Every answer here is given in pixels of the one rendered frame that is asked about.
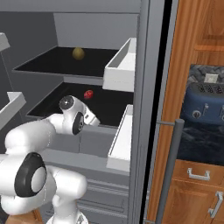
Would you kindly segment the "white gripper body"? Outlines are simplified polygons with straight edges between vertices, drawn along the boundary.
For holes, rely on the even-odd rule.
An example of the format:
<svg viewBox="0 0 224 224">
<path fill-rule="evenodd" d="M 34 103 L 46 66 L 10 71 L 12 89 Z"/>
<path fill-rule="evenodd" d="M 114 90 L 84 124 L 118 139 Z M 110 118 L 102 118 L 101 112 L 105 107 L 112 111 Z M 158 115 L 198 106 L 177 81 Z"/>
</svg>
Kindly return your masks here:
<svg viewBox="0 0 224 224">
<path fill-rule="evenodd" d="M 90 112 L 88 118 L 88 124 L 92 126 L 98 126 L 100 124 L 100 120 L 96 117 L 96 115 Z"/>
</svg>

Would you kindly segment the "black fridge rack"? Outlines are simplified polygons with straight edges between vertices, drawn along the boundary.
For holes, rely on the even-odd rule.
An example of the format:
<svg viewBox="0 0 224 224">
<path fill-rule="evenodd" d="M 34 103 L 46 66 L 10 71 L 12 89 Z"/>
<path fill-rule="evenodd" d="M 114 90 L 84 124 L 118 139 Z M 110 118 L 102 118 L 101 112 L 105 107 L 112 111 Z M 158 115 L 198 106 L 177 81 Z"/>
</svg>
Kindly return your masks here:
<svg viewBox="0 0 224 224">
<path fill-rule="evenodd" d="M 92 99 L 85 100 L 84 93 L 93 90 Z M 66 96 L 72 95 L 84 102 L 100 120 L 101 125 L 118 127 L 123 112 L 128 104 L 133 103 L 133 93 L 104 90 L 101 86 L 61 83 L 41 102 L 39 102 L 27 115 L 43 118 L 51 114 L 61 114 L 59 102 Z"/>
<path fill-rule="evenodd" d="M 45 52 L 14 71 L 40 74 L 68 74 L 103 77 L 104 68 L 116 55 L 115 49 L 84 48 L 85 56 L 81 60 L 73 57 L 72 47 L 59 47 Z"/>
</svg>

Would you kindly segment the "grey fridge drawer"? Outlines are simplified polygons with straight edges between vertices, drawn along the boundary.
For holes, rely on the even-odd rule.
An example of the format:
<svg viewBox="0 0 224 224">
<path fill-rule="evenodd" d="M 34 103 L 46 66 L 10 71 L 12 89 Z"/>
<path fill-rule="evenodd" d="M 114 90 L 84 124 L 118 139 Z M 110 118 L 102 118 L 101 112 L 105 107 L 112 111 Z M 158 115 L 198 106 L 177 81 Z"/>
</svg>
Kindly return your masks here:
<svg viewBox="0 0 224 224">
<path fill-rule="evenodd" d="M 105 158 L 117 128 L 85 125 L 80 133 L 80 153 Z"/>
<path fill-rule="evenodd" d="M 80 136 L 57 134 L 51 144 L 51 149 L 78 153 L 80 150 Z"/>
</svg>

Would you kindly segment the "white fridge door bin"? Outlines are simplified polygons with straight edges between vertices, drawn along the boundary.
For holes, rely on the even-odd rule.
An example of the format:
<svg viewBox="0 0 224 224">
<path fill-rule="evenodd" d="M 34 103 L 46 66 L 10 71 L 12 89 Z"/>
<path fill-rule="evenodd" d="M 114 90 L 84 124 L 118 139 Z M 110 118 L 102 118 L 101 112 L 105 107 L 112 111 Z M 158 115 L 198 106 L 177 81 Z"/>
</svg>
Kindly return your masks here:
<svg viewBox="0 0 224 224">
<path fill-rule="evenodd" d="M 10 44 L 6 35 L 3 32 L 0 32 L 0 52 L 9 47 L 10 47 Z"/>
<path fill-rule="evenodd" d="M 128 104 L 108 152 L 107 167 L 123 172 L 130 171 L 133 106 Z"/>
<path fill-rule="evenodd" d="M 105 66 L 102 88 L 134 92 L 137 39 L 129 38 Z"/>
</svg>

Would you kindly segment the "grey fridge door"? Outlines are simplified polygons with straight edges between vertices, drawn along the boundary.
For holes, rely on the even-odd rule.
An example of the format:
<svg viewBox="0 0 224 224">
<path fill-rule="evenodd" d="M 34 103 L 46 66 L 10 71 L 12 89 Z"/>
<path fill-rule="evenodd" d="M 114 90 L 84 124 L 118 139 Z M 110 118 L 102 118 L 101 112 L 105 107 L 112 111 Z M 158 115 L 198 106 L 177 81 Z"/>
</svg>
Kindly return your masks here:
<svg viewBox="0 0 224 224">
<path fill-rule="evenodd" d="M 142 0 L 136 39 L 129 204 L 127 224 L 142 224 L 158 119 L 179 0 Z"/>
</svg>

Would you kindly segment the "yellow-brown round fruit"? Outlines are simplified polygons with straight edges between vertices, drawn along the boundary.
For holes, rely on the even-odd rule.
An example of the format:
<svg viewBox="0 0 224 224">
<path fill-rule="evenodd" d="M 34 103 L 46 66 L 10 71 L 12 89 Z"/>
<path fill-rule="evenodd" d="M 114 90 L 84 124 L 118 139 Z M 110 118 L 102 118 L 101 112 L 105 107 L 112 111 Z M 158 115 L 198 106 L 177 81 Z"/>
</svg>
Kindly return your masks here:
<svg viewBox="0 0 224 224">
<path fill-rule="evenodd" d="M 76 60 L 83 60 L 85 57 L 85 52 L 81 47 L 75 47 L 72 55 Z"/>
</svg>

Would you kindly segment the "grey fridge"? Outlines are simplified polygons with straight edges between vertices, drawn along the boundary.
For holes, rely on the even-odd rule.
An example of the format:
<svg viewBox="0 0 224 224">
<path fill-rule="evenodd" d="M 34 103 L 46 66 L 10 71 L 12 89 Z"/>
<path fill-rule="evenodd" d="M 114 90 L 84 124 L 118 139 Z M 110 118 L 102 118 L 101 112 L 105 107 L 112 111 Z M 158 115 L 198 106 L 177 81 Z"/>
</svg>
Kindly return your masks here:
<svg viewBox="0 0 224 224">
<path fill-rule="evenodd" d="M 14 71 L 56 46 L 115 49 L 137 35 L 139 0 L 0 0 L 0 32 L 10 48 L 0 53 L 2 93 L 24 94 L 26 104 L 6 125 L 11 130 L 41 118 L 27 113 L 61 83 L 102 86 L 103 77 Z M 88 179 L 78 205 L 90 224 L 127 224 L 129 175 L 107 168 L 107 157 L 45 150 L 47 164 L 77 171 Z"/>
</svg>

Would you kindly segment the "wooden cupboard door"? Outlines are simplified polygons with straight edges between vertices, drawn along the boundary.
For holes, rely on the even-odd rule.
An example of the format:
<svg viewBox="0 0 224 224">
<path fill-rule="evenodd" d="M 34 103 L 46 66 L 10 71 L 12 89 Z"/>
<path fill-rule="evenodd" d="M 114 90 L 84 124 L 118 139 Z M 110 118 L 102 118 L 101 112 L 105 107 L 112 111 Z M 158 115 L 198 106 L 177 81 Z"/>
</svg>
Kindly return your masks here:
<svg viewBox="0 0 224 224">
<path fill-rule="evenodd" d="M 224 194 L 224 187 L 173 179 L 162 224 L 212 224 L 208 210 L 215 208 L 217 192 Z"/>
</svg>

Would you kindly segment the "red round food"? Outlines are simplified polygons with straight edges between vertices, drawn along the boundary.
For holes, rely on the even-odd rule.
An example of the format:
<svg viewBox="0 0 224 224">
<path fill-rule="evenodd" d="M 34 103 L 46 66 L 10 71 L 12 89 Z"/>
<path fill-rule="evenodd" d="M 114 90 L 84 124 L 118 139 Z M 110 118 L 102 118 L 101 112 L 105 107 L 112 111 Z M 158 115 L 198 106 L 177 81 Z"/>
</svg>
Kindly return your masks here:
<svg viewBox="0 0 224 224">
<path fill-rule="evenodd" d="M 85 100 L 89 100 L 89 99 L 92 99 L 94 96 L 94 91 L 89 89 L 87 90 L 85 93 L 84 93 L 84 99 Z"/>
</svg>

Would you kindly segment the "wooden drawer front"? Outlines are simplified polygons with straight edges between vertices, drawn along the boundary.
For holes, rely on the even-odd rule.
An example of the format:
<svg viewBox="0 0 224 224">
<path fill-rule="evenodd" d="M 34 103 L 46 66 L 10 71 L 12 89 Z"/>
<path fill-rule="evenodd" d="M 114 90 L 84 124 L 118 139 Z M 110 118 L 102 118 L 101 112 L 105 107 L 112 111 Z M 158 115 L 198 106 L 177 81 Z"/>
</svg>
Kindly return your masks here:
<svg viewBox="0 0 224 224">
<path fill-rule="evenodd" d="M 224 186 L 224 166 L 177 159 L 172 177 L 210 186 Z"/>
</svg>

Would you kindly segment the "wooden cabinet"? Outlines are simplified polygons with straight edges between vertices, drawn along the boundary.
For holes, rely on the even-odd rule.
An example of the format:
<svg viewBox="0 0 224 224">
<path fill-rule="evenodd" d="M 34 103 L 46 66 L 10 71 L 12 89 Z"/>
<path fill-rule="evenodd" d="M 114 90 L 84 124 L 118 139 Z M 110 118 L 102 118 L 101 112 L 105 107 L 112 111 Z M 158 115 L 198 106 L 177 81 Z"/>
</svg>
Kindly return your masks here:
<svg viewBox="0 0 224 224">
<path fill-rule="evenodd" d="M 224 0 L 178 0 L 177 18 L 166 82 L 162 122 L 185 120 L 177 159 L 224 166 L 224 125 L 191 122 L 182 115 L 186 89 L 218 74 L 224 84 Z M 154 221 L 172 142 L 173 128 L 159 128 L 147 217 Z M 224 194 L 212 224 L 224 224 Z"/>
</svg>

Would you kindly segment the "blue toaster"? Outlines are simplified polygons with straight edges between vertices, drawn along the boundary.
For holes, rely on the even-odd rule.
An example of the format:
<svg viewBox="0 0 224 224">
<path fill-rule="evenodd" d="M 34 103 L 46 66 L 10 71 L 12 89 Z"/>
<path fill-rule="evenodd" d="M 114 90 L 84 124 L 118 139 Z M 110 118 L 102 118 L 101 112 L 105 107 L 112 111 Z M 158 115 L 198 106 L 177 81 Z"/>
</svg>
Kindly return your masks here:
<svg viewBox="0 0 224 224">
<path fill-rule="evenodd" d="M 195 123 L 224 125 L 224 84 L 191 83 L 185 91 L 182 115 Z"/>
</svg>

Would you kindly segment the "white wall socket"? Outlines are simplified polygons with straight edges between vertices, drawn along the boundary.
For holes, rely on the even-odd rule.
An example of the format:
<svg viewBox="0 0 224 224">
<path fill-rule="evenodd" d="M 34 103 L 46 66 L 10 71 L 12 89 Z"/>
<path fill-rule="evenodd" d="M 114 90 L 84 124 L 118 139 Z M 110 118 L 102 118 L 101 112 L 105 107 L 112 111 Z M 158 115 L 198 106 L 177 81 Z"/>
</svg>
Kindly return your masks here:
<svg viewBox="0 0 224 224">
<path fill-rule="evenodd" d="M 205 83 L 216 83 L 218 80 L 218 74 L 207 73 L 204 79 Z"/>
</svg>

